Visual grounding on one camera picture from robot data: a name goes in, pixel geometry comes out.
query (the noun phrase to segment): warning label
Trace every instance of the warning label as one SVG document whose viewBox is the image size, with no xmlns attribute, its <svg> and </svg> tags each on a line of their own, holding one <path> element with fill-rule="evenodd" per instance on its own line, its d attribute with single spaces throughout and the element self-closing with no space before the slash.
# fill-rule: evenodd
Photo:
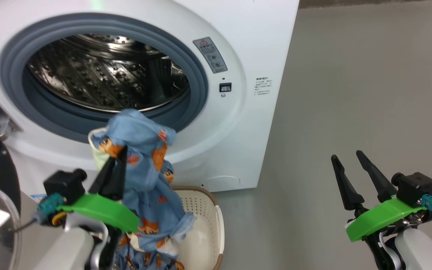
<svg viewBox="0 0 432 270">
<path fill-rule="evenodd" d="M 254 95 L 261 96 L 267 95 L 271 91 L 271 87 L 273 86 L 273 80 L 268 77 L 259 77 L 256 78 L 256 83 L 254 85 Z"/>
<path fill-rule="evenodd" d="M 31 198 L 33 198 L 33 200 L 35 200 L 37 203 L 40 203 L 46 197 L 47 197 L 46 194 L 34 194 L 34 195 L 31 195 Z"/>
<path fill-rule="evenodd" d="M 216 45 L 213 43 L 211 38 L 205 37 L 197 39 L 193 41 L 193 43 L 196 45 L 202 55 L 204 55 L 204 58 L 206 58 L 206 61 L 211 67 L 213 73 L 219 73 L 228 70 L 221 53 L 219 53 L 218 48 L 216 48 Z"/>
</svg>

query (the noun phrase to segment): white plastic basket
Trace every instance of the white plastic basket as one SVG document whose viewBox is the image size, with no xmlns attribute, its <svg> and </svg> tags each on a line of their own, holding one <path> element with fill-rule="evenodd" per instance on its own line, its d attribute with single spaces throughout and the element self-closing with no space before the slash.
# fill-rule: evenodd
<svg viewBox="0 0 432 270">
<path fill-rule="evenodd" d="M 224 221 L 216 199 L 199 187 L 173 189 L 184 209 L 197 217 L 193 229 L 181 243 L 178 261 L 185 270 L 218 270 L 223 260 Z"/>
</svg>

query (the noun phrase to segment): gray floor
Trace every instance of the gray floor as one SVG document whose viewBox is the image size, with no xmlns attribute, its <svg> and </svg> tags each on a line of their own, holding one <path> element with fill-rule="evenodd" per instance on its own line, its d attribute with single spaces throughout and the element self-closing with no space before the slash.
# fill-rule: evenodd
<svg viewBox="0 0 432 270">
<path fill-rule="evenodd" d="M 345 234 L 352 213 L 330 163 L 337 154 L 373 207 L 357 149 L 389 177 L 432 177 L 432 1 L 298 13 L 259 186 L 216 194 L 221 269 L 376 269 L 365 244 Z M 422 227 L 432 237 L 432 224 Z M 25 232 L 25 245 L 52 237 L 42 235 Z M 26 249 L 33 259 L 20 269 L 38 251 Z"/>
</svg>

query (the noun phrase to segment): white washing machine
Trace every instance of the white washing machine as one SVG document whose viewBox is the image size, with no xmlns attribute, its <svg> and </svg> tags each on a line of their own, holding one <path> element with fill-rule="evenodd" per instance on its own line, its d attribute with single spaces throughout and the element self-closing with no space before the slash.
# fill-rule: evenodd
<svg viewBox="0 0 432 270">
<path fill-rule="evenodd" d="M 178 137 L 175 184 L 255 188 L 298 0 L 0 0 L 0 133 L 21 189 L 96 176 L 87 143 L 122 108 Z"/>
</svg>

